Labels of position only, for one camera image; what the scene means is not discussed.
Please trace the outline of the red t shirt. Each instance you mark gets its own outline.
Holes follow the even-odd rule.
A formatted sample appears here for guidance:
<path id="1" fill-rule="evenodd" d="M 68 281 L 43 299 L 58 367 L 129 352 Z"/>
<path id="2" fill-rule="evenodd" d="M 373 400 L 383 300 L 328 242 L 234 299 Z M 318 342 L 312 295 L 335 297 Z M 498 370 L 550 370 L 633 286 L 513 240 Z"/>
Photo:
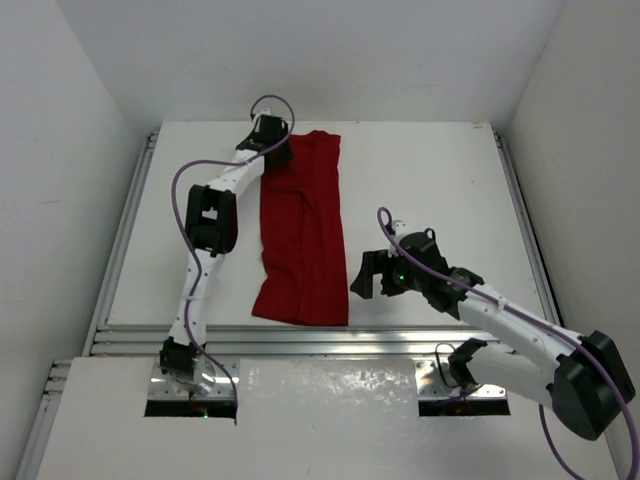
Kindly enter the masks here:
<path id="1" fill-rule="evenodd" d="M 341 137 L 294 135 L 294 158 L 262 176 L 266 279 L 252 314 L 293 325 L 342 327 L 349 304 L 339 191 Z"/>

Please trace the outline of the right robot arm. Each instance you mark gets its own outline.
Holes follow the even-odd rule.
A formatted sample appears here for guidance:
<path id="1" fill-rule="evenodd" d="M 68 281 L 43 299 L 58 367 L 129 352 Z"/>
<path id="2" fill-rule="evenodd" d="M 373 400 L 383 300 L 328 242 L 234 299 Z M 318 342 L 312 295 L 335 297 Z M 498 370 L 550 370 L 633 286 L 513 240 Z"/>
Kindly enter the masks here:
<path id="1" fill-rule="evenodd" d="M 483 278 L 448 264 L 432 229 L 399 234 L 386 249 L 366 251 L 350 289 L 420 293 L 440 313 L 491 335 L 472 337 L 449 353 L 444 377 L 452 388 L 495 384 L 553 411 L 570 431 L 596 440 L 626 411 L 635 387 L 614 341 L 557 327 L 509 302 Z"/>

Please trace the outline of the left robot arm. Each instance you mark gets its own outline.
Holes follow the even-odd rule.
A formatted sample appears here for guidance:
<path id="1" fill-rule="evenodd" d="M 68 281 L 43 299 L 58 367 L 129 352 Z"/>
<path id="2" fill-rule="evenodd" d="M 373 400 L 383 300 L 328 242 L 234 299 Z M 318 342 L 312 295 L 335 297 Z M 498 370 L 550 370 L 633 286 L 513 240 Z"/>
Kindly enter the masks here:
<path id="1" fill-rule="evenodd" d="M 217 270 L 237 243 L 239 198 L 265 172 L 293 159 L 289 123 L 269 109 L 253 113 L 251 121 L 248 136 L 235 147 L 230 161 L 191 161 L 181 166 L 171 181 L 171 206 L 188 251 L 188 264 L 176 320 L 160 350 L 160 368 L 181 381 L 194 378 L 196 359 L 205 353 L 206 304 Z M 221 166 L 223 170 L 209 182 L 190 187 L 186 210 L 181 214 L 179 180 L 188 169 L 201 165 Z"/>

